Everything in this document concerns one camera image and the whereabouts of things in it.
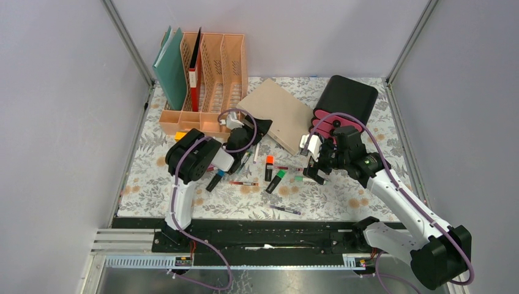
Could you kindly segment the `green cap white marker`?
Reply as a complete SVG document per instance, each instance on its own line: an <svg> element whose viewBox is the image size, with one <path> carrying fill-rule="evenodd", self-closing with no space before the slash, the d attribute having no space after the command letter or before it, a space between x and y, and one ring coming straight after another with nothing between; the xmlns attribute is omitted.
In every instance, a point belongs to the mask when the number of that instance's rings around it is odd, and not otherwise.
<svg viewBox="0 0 519 294"><path fill-rule="evenodd" d="M303 176L295 176L295 177L294 177L294 180L295 180L295 181L301 181L301 182L308 182L308 181L311 181L311 179L306 178L306 177L303 177Z"/></svg>

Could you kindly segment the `white purple marker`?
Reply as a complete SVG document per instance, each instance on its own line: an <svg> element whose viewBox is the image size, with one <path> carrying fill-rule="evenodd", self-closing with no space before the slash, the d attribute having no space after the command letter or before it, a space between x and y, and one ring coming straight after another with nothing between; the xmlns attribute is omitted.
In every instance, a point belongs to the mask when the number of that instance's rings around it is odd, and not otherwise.
<svg viewBox="0 0 519 294"><path fill-rule="evenodd" d="M260 144L257 144L255 146L255 152L254 152L254 157L253 157L253 164L256 164L257 161L258 161L259 149L260 149Z"/></svg>

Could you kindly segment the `black pink drawer box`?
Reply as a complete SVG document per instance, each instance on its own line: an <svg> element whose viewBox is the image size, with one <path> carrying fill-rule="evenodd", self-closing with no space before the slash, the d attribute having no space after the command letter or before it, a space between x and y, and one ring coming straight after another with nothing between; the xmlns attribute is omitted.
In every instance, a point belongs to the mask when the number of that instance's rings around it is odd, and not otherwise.
<svg viewBox="0 0 519 294"><path fill-rule="evenodd" d="M316 126L317 133L324 138L329 138L331 131L341 126L353 126L362 133L362 127L358 123L339 116L331 116L320 125L318 121L329 113L341 112L355 117L362 124L367 124L377 98L376 88L334 75L327 82L313 109L312 125L309 129L312 130Z"/></svg>

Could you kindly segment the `orange plastic file organizer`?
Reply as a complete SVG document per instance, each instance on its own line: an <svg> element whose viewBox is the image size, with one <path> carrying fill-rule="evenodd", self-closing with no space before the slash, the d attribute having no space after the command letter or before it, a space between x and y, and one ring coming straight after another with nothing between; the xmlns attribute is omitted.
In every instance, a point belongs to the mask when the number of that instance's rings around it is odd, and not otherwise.
<svg viewBox="0 0 519 294"><path fill-rule="evenodd" d="M248 91L245 36L201 34L198 57L198 111L193 111L189 65L197 35L197 32L184 32L179 44L184 68L184 85L187 87L184 105L181 110L173 110L169 105L164 106L159 124L167 135L196 128L209 136L226 140L230 130L219 122L218 115L229 108L236 108Z"/></svg>

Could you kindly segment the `dark red pen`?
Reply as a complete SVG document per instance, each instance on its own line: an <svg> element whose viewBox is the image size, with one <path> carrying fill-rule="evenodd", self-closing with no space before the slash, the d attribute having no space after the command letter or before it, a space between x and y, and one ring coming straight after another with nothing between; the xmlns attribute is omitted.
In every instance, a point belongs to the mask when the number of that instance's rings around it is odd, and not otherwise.
<svg viewBox="0 0 519 294"><path fill-rule="evenodd" d="M273 168L277 169L277 170L289 170L289 171L295 171L295 172L302 172L304 169L302 167L286 167L286 166L281 166L281 165L275 165Z"/></svg>

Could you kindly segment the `purple pen near front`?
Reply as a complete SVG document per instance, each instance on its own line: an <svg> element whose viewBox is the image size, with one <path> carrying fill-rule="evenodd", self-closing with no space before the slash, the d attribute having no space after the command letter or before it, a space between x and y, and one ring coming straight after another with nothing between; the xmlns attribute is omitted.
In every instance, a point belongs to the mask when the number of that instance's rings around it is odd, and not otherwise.
<svg viewBox="0 0 519 294"><path fill-rule="evenodd" d="M275 205L270 205L269 207L274 209L274 210L283 211L283 212L290 213L290 214L295 214L295 215L301 215L302 214L300 211L294 210L294 209L291 209L291 208L284 208L284 207L279 207L279 206L275 206Z"/></svg>

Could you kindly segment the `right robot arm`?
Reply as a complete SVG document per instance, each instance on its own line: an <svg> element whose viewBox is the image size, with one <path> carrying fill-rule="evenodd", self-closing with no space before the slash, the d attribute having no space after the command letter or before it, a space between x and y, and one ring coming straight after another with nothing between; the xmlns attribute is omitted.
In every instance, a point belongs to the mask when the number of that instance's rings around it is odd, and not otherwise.
<svg viewBox="0 0 519 294"><path fill-rule="evenodd" d="M464 226L451 226L421 202L380 153L367 151L355 127L339 127L332 133L333 138L327 139L315 134L301 137L301 154L309 156L304 175L323 184L320 172L328 175L332 170L345 170L381 199L407 229L402 233L367 217L354 225L351 244L356 251L374 247L393 255L409 265L430 290L473 272L472 236Z"/></svg>

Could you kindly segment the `beige kraft notebook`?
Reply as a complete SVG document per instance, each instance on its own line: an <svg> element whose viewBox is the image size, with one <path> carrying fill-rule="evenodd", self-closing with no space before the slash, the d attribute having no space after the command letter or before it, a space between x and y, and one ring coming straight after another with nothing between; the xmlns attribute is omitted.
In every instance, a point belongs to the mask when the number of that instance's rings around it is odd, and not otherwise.
<svg viewBox="0 0 519 294"><path fill-rule="evenodd" d="M313 118L313 110L271 79L265 80L237 107L249 112L256 119L271 120L268 135L290 154L299 152L303 135Z"/></svg>

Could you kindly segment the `yellow block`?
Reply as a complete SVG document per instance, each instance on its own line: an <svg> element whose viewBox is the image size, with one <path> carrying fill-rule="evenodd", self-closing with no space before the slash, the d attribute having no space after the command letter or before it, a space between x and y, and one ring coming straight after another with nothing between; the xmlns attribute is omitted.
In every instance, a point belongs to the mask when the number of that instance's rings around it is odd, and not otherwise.
<svg viewBox="0 0 519 294"><path fill-rule="evenodd" d="M174 140L179 141L182 138L184 138L186 134L187 134L186 132L176 132L174 135Z"/></svg>

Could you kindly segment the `red binder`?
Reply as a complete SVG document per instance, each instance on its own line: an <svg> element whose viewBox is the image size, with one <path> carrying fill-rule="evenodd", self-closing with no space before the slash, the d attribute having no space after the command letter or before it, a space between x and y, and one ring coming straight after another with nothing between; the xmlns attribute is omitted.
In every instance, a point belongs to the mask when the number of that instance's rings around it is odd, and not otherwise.
<svg viewBox="0 0 519 294"><path fill-rule="evenodd" d="M189 64L189 86L191 93L192 111L199 111L199 93L200 93L200 43L201 43L201 28L199 28L195 44L192 51L192 57Z"/></svg>

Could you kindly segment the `blue cap black highlighter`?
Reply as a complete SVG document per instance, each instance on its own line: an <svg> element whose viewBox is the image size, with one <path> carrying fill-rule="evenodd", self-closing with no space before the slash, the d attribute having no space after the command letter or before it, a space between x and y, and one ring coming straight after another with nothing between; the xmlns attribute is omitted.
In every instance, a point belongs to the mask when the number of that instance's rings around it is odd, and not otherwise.
<svg viewBox="0 0 519 294"><path fill-rule="evenodd" d="M217 173L213 176L213 178L209 182L209 184L207 185L206 190L208 192L212 192L215 189L215 187L219 184L219 182L222 180L224 175L225 175L225 172L223 170L218 170Z"/></svg>

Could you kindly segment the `teal folder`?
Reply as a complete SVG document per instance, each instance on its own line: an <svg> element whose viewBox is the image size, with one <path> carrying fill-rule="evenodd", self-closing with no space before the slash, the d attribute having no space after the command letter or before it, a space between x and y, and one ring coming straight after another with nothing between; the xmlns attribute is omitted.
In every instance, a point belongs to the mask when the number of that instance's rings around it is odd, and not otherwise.
<svg viewBox="0 0 519 294"><path fill-rule="evenodd" d="M171 110L182 110L187 95L184 65L180 50L183 32L168 27L152 65Z"/></svg>

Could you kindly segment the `green cap black highlighter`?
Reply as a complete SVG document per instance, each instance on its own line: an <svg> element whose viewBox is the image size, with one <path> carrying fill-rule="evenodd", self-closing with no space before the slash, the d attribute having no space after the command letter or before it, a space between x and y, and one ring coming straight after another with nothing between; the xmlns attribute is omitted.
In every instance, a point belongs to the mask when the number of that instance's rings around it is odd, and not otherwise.
<svg viewBox="0 0 519 294"><path fill-rule="evenodd" d="M269 183L269 185L267 186L265 191L268 194L273 193L273 191L280 184L281 180L283 179L283 177L285 175L286 175L286 171L285 170L279 170L277 172L277 174L273 177L273 179L271 180L271 182Z"/></svg>

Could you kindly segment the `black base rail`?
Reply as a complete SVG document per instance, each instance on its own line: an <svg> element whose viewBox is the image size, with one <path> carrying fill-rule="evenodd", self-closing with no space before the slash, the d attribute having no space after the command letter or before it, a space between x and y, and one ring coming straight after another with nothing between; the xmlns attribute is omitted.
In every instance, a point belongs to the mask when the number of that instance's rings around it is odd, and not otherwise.
<svg viewBox="0 0 519 294"><path fill-rule="evenodd" d="M356 222L194 219L186 231L196 241L159 218L115 217L111 226L150 229L153 253L187 254L196 266L223 265L204 242L218 249L231 266L338 266L342 254L370 258L376 253L358 240Z"/></svg>

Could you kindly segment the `orange cap black highlighter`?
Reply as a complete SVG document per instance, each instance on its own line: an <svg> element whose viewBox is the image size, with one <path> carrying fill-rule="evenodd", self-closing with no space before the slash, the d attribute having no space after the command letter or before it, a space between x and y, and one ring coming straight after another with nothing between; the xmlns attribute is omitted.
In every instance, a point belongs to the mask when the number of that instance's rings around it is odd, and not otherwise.
<svg viewBox="0 0 519 294"><path fill-rule="evenodd" d="M264 180L270 182L272 180L272 171L274 166L274 157L269 155L266 157Z"/></svg>

